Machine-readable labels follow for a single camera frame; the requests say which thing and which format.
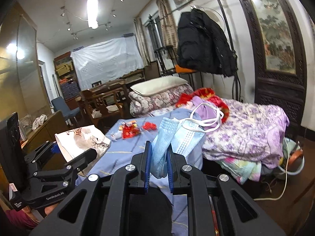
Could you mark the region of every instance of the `light blue face mask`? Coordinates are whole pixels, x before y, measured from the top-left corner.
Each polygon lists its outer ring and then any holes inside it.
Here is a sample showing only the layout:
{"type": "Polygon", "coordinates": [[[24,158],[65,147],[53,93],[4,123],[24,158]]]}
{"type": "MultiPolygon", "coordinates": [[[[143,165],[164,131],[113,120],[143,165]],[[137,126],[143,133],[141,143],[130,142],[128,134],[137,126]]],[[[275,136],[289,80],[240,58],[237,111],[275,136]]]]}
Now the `light blue face mask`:
{"type": "Polygon", "coordinates": [[[156,178],[167,176],[166,150],[170,144],[174,153],[187,157],[207,132],[216,130],[221,125],[223,113],[208,103],[201,103],[190,115],[182,120],[163,118],[158,128],[158,133],[152,142],[151,174],[156,178]],[[217,117],[208,120],[193,119],[193,114],[200,105],[207,105],[214,109],[217,117]],[[217,123],[215,128],[203,130],[201,126],[217,123]]]}

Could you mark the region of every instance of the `landscape painting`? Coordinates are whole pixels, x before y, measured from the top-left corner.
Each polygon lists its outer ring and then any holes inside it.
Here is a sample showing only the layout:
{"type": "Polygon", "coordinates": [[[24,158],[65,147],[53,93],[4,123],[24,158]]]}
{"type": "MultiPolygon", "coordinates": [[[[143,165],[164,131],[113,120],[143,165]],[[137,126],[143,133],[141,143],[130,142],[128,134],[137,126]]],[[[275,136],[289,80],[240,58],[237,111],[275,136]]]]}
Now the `landscape painting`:
{"type": "Polygon", "coordinates": [[[262,32],[266,69],[296,74],[293,42],[278,0],[251,0],[262,32]]]}

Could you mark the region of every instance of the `orange cushion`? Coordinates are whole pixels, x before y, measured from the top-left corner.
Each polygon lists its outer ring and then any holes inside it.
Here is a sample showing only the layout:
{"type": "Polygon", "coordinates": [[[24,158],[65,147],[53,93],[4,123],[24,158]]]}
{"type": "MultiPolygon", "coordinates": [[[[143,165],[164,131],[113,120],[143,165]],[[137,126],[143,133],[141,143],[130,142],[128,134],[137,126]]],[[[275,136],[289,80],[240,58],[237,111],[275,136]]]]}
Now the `orange cushion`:
{"type": "Polygon", "coordinates": [[[194,73],[196,70],[188,69],[180,67],[179,65],[175,65],[175,70],[177,73],[194,73]]]}

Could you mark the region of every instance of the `blue bed sheet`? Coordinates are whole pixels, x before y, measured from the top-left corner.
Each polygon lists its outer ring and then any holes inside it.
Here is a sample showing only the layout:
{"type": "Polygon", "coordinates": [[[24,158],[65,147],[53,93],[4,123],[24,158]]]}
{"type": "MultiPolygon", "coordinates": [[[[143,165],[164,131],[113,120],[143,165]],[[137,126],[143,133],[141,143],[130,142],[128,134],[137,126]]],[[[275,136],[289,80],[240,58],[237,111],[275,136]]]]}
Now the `blue bed sheet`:
{"type": "MultiPolygon", "coordinates": [[[[183,118],[188,118],[190,114],[190,110],[179,108],[162,116],[137,118],[135,120],[138,127],[141,127],[146,121],[155,123],[157,126],[159,126],[163,117],[167,117],[170,119],[177,118],[180,120],[183,118]]],[[[193,118],[200,120],[200,116],[197,113],[194,114],[193,118]]],[[[121,123],[125,121],[128,122],[131,120],[118,120],[117,123],[108,131],[106,136],[110,138],[110,135],[117,132],[121,123]]],[[[120,167],[129,164],[133,155],[144,152],[145,142],[147,140],[152,142],[157,135],[157,132],[157,130],[142,130],[142,133],[136,137],[111,141],[110,148],[90,170],[89,175],[98,174],[100,177],[111,175],[120,167]]],[[[201,169],[202,167],[201,147],[204,143],[204,140],[205,137],[203,137],[193,149],[193,151],[188,154],[187,157],[185,157],[188,164],[193,165],[199,169],[201,169]]],[[[76,185],[78,185],[84,179],[84,177],[79,176],[76,181],[76,185]]],[[[167,177],[157,179],[153,175],[150,175],[150,187],[158,187],[172,203],[172,233],[180,236],[188,235],[188,213],[186,195],[172,195],[170,193],[167,177]]]]}

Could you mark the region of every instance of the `purple cloth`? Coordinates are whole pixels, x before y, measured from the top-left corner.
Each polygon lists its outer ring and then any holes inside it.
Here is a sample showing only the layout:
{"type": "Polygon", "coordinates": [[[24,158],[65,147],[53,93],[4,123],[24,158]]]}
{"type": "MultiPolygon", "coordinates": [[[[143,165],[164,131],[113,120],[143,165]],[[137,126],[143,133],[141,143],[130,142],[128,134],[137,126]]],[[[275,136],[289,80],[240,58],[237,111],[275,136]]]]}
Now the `purple cloth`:
{"type": "MultiPolygon", "coordinates": [[[[191,102],[194,104],[195,107],[199,106],[201,103],[208,103],[214,107],[217,107],[215,104],[209,101],[203,100],[198,96],[194,96],[191,99],[191,102]]],[[[196,112],[200,115],[201,120],[213,119],[213,118],[216,118],[217,116],[215,110],[213,110],[211,107],[206,106],[206,105],[199,106],[196,112]]],[[[207,130],[207,129],[215,128],[217,125],[218,123],[215,123],[209,127],[204,127],[204,129],[207,130]]]]}
{"type": "Polygon", "coordinates": [[[243,104],[223,99],[230,114],[216,131],[207,134],[203,155],[208,160],[229,157],[258,162],[273,169],[283,157],[282,140],[289,119],[276,105],[243,104]]]}

